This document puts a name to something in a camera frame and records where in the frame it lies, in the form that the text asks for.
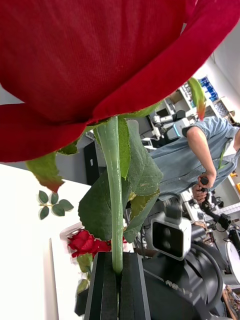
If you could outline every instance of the black holder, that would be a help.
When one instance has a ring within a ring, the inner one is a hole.
[[[123,271],[116,276],[112,253],[99,252],[93,261],[85,320],[150,320],[142,259],[123,253]]]

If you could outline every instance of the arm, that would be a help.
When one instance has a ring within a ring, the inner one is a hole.
[[[201,177],[207,177],[209,181],[204,187],[212,188],[216,180],[217,171],[211,157],[205,133],[199,127],[193,126],[187,131],[186,137],[189,147],[206,170],[206,173],[201,175]]]

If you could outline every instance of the ceiling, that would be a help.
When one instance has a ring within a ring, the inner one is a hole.
[[[240,95],[240,22],[214,51],[213,58]]]

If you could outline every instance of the white wall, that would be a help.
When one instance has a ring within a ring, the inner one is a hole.
[[[198,79],[207,76],[218,97],[227,97],[232,103],[232,110],[235,110],[236,119],[240,122],[240,94],[237,93],[212,58],[209,58],[194,76]]]
[[[214,60],[240,94],[240,22],[214,51]]]

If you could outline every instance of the small red rose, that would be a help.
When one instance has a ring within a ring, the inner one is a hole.
[[[98,252],[109,252],[112,249],[111,241],[98,240],[85,229],[69,238],[68,245],[72,250],[76,250],[72,253],[73,258],[85,254],[92,254],[94,258]]]

